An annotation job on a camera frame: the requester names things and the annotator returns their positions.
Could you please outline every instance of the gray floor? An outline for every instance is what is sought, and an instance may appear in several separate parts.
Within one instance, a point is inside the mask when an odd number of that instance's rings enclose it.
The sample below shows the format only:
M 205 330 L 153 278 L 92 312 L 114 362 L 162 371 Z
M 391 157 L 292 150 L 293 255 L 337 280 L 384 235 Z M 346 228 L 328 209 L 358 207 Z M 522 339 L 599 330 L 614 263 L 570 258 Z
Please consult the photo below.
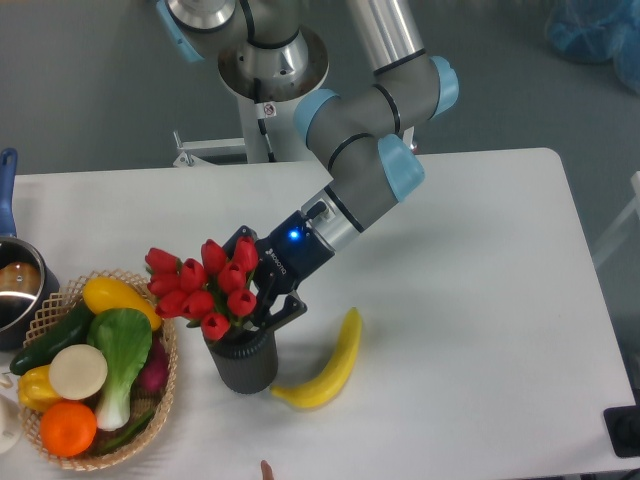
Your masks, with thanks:
M 344 2 L 304 4 L 329 51 L 325 86 L 358 93 L 372 76 Z M 640 96 L 611 65 L 549 50 L 550 1 L 411 5 L 427 51 L 449 59 L 461 85 L 452 111 L 417 128 L 421 152 L 554 149 L 593 245 L 633 195 Z M 240 136 L 215 63 L 185 64 L 145 0 L 0 1 L 0 113 L 0 146 L 19 150 L 22 174 L 169 168 L 174 129 L 183 140 Z M 640 351 L 639 266 L 636 232 L 599 271 L 625 353 Z

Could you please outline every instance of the tulip bouquet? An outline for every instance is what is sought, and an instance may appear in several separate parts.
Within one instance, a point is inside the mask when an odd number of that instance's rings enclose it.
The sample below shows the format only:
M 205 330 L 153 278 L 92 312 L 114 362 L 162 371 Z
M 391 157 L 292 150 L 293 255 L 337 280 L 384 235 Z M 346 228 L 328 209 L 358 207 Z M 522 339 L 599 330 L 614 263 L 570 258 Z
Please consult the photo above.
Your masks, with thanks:
M 165 319 L 184 317 L 187 327 L 202 329 L 207 340 L 217 341 L 244 328 L 256 307 L 249 286 L 258 265 L 258 252 L 250 236 L 239 237 L 232 258 L 213 240 L 201 247 L 202 262 L 184 262 L 159 248 L 151 248 L 145 261 L 151 274 L 147 285 L 158 298 L 156 313 Z

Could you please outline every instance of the bok choy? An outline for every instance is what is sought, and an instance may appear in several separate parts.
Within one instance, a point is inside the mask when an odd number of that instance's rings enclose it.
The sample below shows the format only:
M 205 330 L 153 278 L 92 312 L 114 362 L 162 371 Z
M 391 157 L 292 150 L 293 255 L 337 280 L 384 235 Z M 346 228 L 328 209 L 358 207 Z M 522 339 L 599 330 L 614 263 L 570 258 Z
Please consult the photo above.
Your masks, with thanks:
M 139 310 L 110 309 L 93 320 L 87 343 L 102 352 L 108 369 L 95 410 L 99 429 L 117 430 L 129 421 L 131 386 L 147 360 L 151 337 L 149 320 Z

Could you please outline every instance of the yellow squash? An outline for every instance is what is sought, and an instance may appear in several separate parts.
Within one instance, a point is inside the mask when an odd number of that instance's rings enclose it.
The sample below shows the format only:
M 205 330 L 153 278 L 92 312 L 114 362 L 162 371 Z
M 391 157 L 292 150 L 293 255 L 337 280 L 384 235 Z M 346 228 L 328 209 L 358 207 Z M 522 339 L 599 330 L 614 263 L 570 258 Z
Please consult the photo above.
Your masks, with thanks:
M 111 277 L 92 278 L 82 291 L 84 302 L 96 315 L 112 308 L 133 308 L 149 319 L 151 330 L 162 325 L 162 319 L 153 306 L 122 280 Z
M 297 408 L 314 408 L 335 397 L 346 383 L 358 357 L 362 317 L 357 309 L 347 312 L 335 351 L 322 372 L 314 379 L 293 387 L 273 385 L 271 393 Z
M 62 401 L 49 382 L 49 365 L 32 368 L 18 379 L 18 400 L 38 412 L 46 412 Z

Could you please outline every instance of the cooking pot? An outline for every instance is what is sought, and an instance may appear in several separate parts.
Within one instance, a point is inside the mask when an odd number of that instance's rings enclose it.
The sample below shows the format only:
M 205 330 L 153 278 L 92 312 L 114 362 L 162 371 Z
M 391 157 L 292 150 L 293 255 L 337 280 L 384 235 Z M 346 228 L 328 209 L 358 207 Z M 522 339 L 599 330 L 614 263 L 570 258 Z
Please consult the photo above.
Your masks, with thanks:
M 12 201 L 18 152 L 0 154 L 0 350 L 22 347 L 31 320 L 60 284 L 29 243 L 16 236 Z

